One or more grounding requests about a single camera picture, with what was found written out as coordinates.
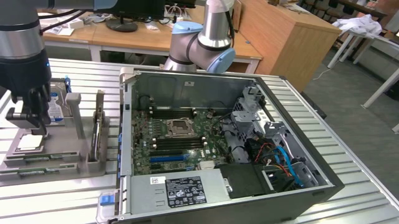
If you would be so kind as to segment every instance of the warning label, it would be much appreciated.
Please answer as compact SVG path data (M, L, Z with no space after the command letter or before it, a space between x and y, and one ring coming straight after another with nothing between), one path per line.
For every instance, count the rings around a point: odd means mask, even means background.
M166 180L166 186L171 208L207 203L199 176Z

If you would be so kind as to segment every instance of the computer monitor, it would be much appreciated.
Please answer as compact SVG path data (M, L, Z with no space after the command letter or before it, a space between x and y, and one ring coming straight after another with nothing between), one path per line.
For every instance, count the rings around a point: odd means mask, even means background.
M118 20L108 20L107 27L119 32L134 32L138 25L134 21L124 18L142 20L151 17L154 20L162 20L164 16L166 0L119 0L110 9L96 10L95 13L108 13L119 16Z
M195 8L195 0L166 0L166 4L170 6L178 4L182 8Z

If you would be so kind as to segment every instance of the blue latch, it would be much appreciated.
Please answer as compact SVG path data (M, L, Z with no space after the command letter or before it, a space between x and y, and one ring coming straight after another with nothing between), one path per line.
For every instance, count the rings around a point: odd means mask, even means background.
M115 204L115 196L114 195L103 195L100 198L100 205L111 205Z

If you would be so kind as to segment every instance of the gray floor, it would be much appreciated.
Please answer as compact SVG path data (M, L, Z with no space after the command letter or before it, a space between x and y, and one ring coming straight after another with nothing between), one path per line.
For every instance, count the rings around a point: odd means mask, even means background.
M314 77L327 70L331 50ZM350 61L338 63L304 90L327 114L327 123L378 179L399 198L399 102L380 96L368 109L360 107L382 83Z

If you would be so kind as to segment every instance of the metal work table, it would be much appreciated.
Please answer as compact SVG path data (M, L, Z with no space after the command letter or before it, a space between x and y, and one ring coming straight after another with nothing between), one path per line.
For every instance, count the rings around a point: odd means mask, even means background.
M98 197L115 189L116 148L119 134L119 70L126 64L52 59L54 77L70 76L72 91L82 93L80 111L91 116L95 93L106 91L106 114L111 117L107 153L107 175L67 181L0 188L0 223L95 223ZM359 158L311 109L290 83L263 76L266 83L290 112L299 127L331 165L344 189L328 202L311 207L287 224L299 223L399 223L399 202L387 191ZM16 127L4 119L12 106L9 92L0 100L0 161L3 161Z

